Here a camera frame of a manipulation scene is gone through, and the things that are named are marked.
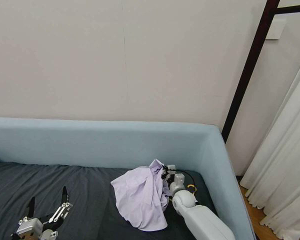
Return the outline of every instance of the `white wall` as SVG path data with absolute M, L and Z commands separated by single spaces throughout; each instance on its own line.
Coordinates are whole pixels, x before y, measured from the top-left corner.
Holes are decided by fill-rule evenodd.
M 0 117 L 222 128 L 265 2 L 0 0 Z M 299 24 L 262 51 L 227 145 L 237 174 L 300 65 Z

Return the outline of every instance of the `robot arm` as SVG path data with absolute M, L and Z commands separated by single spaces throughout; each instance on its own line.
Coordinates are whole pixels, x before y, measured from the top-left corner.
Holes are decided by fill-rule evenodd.
M 19 220 L 19 228 L 11 235 L 12 240 L 55 240 L 58 236 L 57 229 L 62 225 L 73 205 L 69 203 L 67 188 L 62 190 L 61 204 L 58 209 L 50 215 L 36 218 L 35 197 L 31 198 L 27 205 L 24 217 Z
M 171 173 L 170 179 L 173 178 L 169 186 L 173 207 L 197 240 L 235 240 L 231 229 L 208 207 L 198 205 L 195 195 L 185 190 L 185 176 L 176 173 L 174 165 L 168 165 L 166 172 Z

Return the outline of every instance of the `wooden floor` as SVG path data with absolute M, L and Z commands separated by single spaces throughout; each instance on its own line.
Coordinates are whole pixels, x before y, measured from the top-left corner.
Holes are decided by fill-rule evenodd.
M 272 230 L 270 228 L 268 228 L 267 226 L 261 226 L 259 224 L 259 222 L 266 215 L 264 214 L 264 212 L 262 210 L 257 209 L 256 207 L 252 207 L 252 205 L 250 205 L 248 203 L 248 200 L 245 197 L 245 193 L 246 193 L 247 189 L 245 189 L 242 186 L 240 186 L 240 189 L 241 189 L 241 193 L 243 195 L 244 202 L 245 202 L 246 208 L 248 210 L 255 234 L 259 237 L 260 240 L 278 240 L 279 238 L 276 237 L 276 235 L 272 232 Z

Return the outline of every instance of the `black metal frame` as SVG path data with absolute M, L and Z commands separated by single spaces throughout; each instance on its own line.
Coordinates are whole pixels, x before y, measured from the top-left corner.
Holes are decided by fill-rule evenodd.
M 256 30 L 248 57 L 243 67 L 238 86 L 236 88 L 228 115 L 222 129 L 221 134 L 225 143 L 227 142 L 231 128 L 235 122 L 240 104 L 242 102 L 242 99 L 244 98 L 246 89 L 257 64 L 257 60 L 265 43 L 274 16 L 276 14 L 300 13 L 300 5 L 278 7 L 279 2 L 280 0 L 267 0 L 265 4 L 259 26 Z

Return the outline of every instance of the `black cable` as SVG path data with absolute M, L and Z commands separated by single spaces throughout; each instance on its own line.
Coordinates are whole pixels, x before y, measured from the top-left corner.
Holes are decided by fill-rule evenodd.
M 193 186 L 194 186 L 194 192 L 193 194 L 196 195 L 196 183 L 195 183 L 195 179 L 191 176 L 190 173 L 186 172 L 186 171 L 183 171 L 183 170 L 176 170 L 176 172 L 181 172 L 181 173 L 184 173 L 184 174 L 187 174 L 191 179 L 192 179 L 192 182 L 193 182 Z

